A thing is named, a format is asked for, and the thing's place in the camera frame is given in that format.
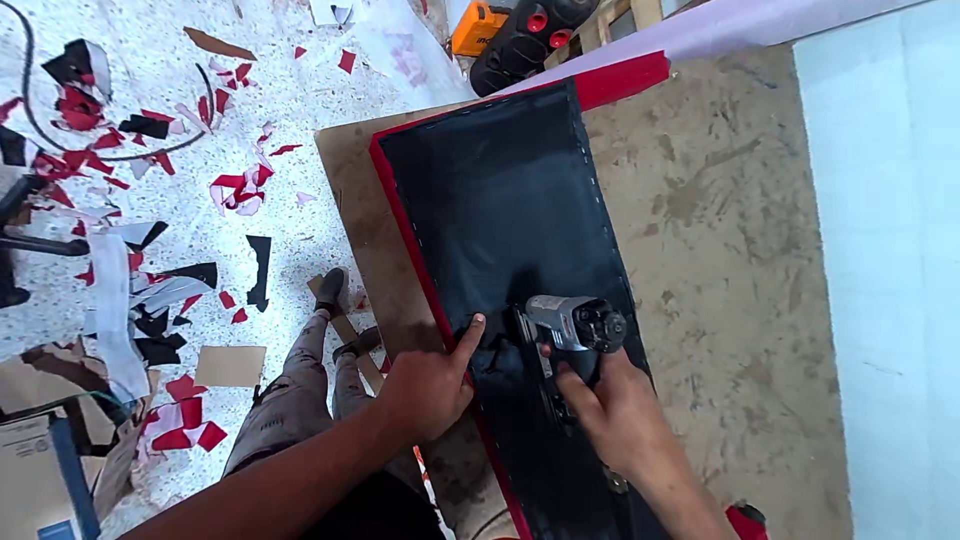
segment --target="orange tool box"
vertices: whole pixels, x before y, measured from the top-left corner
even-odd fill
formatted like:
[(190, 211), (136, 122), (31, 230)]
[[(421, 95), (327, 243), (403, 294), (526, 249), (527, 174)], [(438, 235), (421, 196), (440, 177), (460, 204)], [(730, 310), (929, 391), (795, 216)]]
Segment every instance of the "orange tool box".
[(483, 0), (474, 0), (460, 17), (450, 43), (453, 54), (477, 57), (487, 46), (487, 41), (496, 34), (510, 16), (507, 8), (491, 7)]

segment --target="right hand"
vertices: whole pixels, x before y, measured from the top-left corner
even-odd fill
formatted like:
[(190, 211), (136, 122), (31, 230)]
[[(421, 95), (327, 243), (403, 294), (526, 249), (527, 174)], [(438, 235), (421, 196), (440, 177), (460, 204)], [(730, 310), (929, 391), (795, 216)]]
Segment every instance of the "right hand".
[(594, 390), (565, 363), (559, 371), (557, 386), (577, 413), (600, 459), (612, 470), (637, 479), (649, 470), (651, 461), (672, 460), (678, 451), (683, 456), (650, 379), (630, 363), (622, 348), (601, 355), (600, 381)]

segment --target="hand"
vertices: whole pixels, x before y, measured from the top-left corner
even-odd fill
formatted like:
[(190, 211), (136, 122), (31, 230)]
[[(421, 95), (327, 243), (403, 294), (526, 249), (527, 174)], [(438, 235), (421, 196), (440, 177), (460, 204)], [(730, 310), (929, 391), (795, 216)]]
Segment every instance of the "hand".
[(600, 459), (612, 470), (638, 482), (652, 462), (664, 457), (685, 460), (650, 379), (630, 363), (623, 349), (600, 357), (600, 381), (594, 390), (565, 363), (559, 371), (560, 391)]
[(423, 351), (396, 356), (375, 402), (384, 405), (391, 426), (409, 437), (410, 446), (442, 435), (473, 399), (464, 373), (486, 325), (482, 313), (473, 315), (449, 356)]

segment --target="shoe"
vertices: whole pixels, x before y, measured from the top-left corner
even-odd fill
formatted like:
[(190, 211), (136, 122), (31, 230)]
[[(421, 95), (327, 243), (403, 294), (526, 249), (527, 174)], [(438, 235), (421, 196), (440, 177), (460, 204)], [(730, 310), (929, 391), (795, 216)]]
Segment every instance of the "shoe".
[(320, 285), (320, 290), (317, 291), (317, 303), (314, 304), (313, 310), (326, 309), (331, 315), (339, 312), (340, 304), (337, 299), (340, 297), (340, 293), (347, 288), (347, 278), (347, 272), (339, 266), (327, 272), (324, 276), (324, 283)]
[(356, 339), (350, 341), (347, 345), (341, 345), (333, 351), (333, 362), (337, 362), (337, 358), (340, 357), (343, 353), (352, 353), (354, 356), (363, 356), (366, 353), (369, 353), (380, 344), (380, 330), (377, 327), (370, 327), (357, 336)]

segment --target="white wall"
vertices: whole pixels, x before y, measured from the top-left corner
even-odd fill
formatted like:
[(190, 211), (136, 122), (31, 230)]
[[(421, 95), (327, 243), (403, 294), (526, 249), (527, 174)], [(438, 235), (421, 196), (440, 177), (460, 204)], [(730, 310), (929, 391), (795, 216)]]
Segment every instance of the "white wall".
[(855, 537), (960, 538), (960, 1), (794, 50)]

